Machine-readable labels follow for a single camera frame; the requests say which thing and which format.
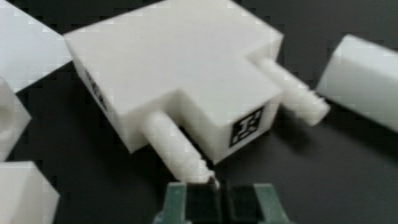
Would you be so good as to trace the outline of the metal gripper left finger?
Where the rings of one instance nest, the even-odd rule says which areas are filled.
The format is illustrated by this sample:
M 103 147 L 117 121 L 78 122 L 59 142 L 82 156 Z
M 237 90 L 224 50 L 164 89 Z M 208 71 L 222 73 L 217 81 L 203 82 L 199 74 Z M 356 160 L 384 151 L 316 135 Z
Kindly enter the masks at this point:
M 221 224 L 219 190 L 213 184 L 171 182 L 153 224 Z

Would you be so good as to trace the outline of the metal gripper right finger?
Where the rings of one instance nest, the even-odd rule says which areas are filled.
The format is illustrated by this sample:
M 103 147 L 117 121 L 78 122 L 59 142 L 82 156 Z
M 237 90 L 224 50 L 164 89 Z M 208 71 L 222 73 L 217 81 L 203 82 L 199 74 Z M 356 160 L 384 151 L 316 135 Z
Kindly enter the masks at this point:
M 228 190 L 229 224 L 293 224 L 274 185 L 256 183 Z

